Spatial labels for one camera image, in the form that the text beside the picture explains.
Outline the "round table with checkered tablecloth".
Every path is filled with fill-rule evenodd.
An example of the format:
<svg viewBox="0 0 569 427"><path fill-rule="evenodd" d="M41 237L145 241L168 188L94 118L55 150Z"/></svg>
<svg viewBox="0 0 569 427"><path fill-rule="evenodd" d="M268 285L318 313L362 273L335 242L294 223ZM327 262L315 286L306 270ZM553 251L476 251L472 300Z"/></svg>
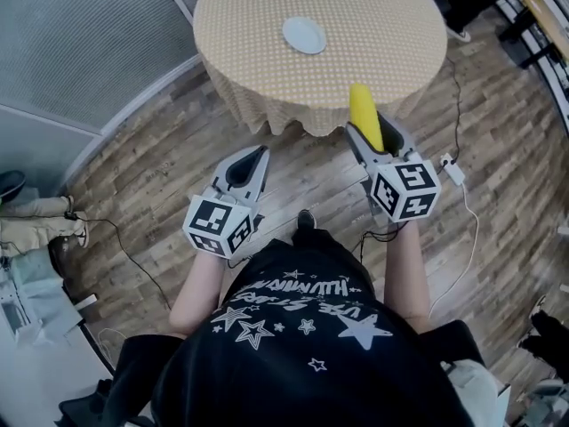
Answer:
<svg viewBox="0 0 569 427"><path fill-rule="evenodd" d="M282 26L307 17L325 31L318 55L295 51ZM197 0L194 37L205 69L237 121L280 134L297 121L326 136L349 118L349 88L367 85L376 108L408 115L447 50L433 0Z"/></svg>

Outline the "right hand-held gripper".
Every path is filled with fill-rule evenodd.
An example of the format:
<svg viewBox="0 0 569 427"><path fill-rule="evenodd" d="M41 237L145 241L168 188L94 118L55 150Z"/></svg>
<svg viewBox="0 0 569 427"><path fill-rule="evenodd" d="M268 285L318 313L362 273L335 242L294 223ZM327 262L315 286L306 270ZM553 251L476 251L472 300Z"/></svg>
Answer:
<svg viewBox="0 0 569 427"><path fill-rule="evenodd" d="M377 112L384 151L392 157L408 158L416 150L411 134L391 117ZM362 182L372 214L385 213L394 223L428 217L440 196L441 183L430 161L377 165L379 153L351 122L346 136L357 162L371 171Z"/></svg>

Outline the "yellow corn cob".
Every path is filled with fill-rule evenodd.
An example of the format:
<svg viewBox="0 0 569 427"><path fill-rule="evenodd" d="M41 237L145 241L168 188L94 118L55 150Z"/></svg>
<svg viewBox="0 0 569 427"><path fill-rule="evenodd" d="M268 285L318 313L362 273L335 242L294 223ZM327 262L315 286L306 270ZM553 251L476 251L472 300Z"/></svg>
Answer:
<svg viewBox="0 0 569 427"><path fill-rule="evenodd" d="M349 88L349 122L353 124L369 145L377 152L384 147L381 124L371 90L367 85L355 83Z"/></svg>

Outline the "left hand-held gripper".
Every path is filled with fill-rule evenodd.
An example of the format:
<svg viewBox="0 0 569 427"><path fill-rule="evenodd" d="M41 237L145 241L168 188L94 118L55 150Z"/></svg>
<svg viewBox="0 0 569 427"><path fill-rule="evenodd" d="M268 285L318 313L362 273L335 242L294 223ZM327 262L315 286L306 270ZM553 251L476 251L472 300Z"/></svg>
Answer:
<svg viewBox="0 0 569 427"><path fill-rule="evenodd" d="M231 259L256 231L259 200L268 174L270 150L250 146L223 159L212 177L212 185L193 195L182 225L190 244L198 251ZM218 191L240 189L241 199Z"/></svg>

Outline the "person's black trousers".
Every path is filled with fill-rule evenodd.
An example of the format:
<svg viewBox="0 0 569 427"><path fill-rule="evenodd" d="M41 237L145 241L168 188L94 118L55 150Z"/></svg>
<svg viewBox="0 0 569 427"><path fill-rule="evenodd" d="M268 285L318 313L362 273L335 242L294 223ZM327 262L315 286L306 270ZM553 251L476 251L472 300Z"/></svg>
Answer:
<svg viewBox="0 0 569 427"><path fill-rule="evenodd" d="M357 258L346 247L336 241L327 230L298 228L293 233L292 241L297 248L317 250L346 267L354 267L355 270L362 268Z"/></svg>

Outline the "white power strip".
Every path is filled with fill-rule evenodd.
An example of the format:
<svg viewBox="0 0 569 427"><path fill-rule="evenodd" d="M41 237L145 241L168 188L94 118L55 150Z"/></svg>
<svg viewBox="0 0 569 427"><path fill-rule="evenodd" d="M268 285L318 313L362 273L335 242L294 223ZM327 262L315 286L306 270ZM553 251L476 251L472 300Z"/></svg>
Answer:
<svg viewBox="0 0 569 427"><path fill-rule="evenodd" d="M451 157L449 153L445 153L440 157L440 165L444 172L450 177L453 183L460 187L464 184L465 174L458 166L457 161Z"/></svg>

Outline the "person's left forearm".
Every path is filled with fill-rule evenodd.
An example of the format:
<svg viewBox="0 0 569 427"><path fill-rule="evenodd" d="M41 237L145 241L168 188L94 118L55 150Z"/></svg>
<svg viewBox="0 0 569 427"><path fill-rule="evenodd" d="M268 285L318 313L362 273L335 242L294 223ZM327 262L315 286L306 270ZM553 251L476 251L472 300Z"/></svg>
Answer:
<svg viewBox="0 0 569 427"><path fill-rule="evenodd" d="M217 255L196 255L170 311L172 336L190 336L217 309L226 266L226 260Z"/></svg>

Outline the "black star print shirt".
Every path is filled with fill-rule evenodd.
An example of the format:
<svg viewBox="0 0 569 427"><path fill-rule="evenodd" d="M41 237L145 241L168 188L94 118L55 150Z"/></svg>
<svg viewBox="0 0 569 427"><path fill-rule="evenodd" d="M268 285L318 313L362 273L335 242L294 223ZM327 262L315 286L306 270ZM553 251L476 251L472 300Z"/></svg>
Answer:
<svg viewBox="0 0 569 427"><path fill-rule="evenodd" d="M383 300L363 265L273 240L190 336L128 338L57 427L474 427L441 367L484 365L469 329L418 334Z"/></svg>

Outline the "white round plate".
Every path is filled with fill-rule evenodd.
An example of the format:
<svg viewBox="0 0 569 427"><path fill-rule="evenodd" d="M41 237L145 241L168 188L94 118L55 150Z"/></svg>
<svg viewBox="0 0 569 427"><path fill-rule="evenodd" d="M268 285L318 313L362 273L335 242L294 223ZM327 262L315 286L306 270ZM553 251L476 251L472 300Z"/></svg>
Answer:
<svg viewBox="0 0 569 427"><path fill-rule="evenodd" d="M284 21L282 34L286 43L295 51L318 55L327 46L324 29L307 17L291 17Z"/></svg>

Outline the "grey fabric bag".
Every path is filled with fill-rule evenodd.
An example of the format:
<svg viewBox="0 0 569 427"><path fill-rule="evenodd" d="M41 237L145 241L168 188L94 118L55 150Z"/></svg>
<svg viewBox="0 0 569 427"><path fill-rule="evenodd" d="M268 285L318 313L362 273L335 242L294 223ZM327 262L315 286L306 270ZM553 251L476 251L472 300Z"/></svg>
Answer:
<svg viewBox="0 0 569 427"><path fill-rule="evenodd" d="M472 359L441 362L449 381L474 427L491 427L498 404L499 388L494 376Z"/></svg>

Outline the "light wooden table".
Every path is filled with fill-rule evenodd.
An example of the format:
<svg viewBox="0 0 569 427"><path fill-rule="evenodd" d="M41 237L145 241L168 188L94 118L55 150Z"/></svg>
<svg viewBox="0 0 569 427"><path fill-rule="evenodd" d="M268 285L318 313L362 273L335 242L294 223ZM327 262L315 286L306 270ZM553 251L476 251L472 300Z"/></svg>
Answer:
<svg viewBox="0 0 569 427"><path fill-rule="evenodd" d="M526 8L530 11L535 23L549 38L549 45L543 48L545 52L553 46L563 61L569 65L569 34L552 9L544 0L523 0Z"/></svg>

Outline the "white desk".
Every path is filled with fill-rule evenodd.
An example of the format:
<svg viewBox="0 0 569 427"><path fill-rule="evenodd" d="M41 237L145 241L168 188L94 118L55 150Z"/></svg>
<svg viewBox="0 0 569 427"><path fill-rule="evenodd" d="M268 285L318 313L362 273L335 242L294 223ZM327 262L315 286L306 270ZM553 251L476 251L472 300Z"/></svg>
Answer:
<svg viewBox="0 0 569 427"><path fill-rule="evenodd" d="M9 427L54 427L60 402L89 395L110 377L79 327L58 342L19 348L0 321L0 418Z"/></svg>

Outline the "person's right forearm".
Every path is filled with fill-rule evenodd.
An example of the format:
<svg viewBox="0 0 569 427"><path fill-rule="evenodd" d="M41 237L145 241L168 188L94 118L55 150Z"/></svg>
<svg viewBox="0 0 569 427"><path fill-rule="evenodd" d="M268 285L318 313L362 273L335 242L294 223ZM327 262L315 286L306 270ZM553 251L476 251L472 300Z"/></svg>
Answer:
<svg viewBox="0 0 569 427"><path fill-rule="evenodd" d="M383 303L418 334L432 329L429 285L417 221L408 222L387 243Z"/></svg>

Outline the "white cabinet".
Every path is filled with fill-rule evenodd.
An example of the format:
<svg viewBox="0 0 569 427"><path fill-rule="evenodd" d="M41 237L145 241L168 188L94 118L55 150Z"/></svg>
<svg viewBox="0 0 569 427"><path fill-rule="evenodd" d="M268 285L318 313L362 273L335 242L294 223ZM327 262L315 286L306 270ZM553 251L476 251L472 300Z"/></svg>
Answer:
<svg viewBox="0 0 569 427"><path fill-rule="evenodd" d="M521 397L522 412L501 427L569 427L569 383L544 379Z"/></svg>

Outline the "black metal railing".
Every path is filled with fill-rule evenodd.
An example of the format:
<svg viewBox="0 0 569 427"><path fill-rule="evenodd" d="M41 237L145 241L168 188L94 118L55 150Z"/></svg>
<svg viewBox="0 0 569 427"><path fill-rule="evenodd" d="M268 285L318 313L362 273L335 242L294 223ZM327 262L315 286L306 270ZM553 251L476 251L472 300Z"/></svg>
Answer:
<svg viewBox="0 0 569 427"><path fill-rule="evenodd" d="M569 34L569 0L544 0ZM569 65L551 46L549 38L535 23L523 0L497 0L498 9L508 26L499 34L502 46L510 49L510 57L522 69L536 67L549 87L569 135Z"/></svg>

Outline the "white packaging pile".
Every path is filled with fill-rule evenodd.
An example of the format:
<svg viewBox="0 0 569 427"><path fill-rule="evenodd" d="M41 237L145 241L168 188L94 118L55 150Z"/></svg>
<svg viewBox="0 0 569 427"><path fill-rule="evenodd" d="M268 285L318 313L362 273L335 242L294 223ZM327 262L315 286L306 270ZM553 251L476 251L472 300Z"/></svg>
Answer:
<svg viewBox="0 0 569 427"><path fill-rule="evenodd" d="M0 257L0 318L20 349L60 342L84 322L45 248Z"/></svg>

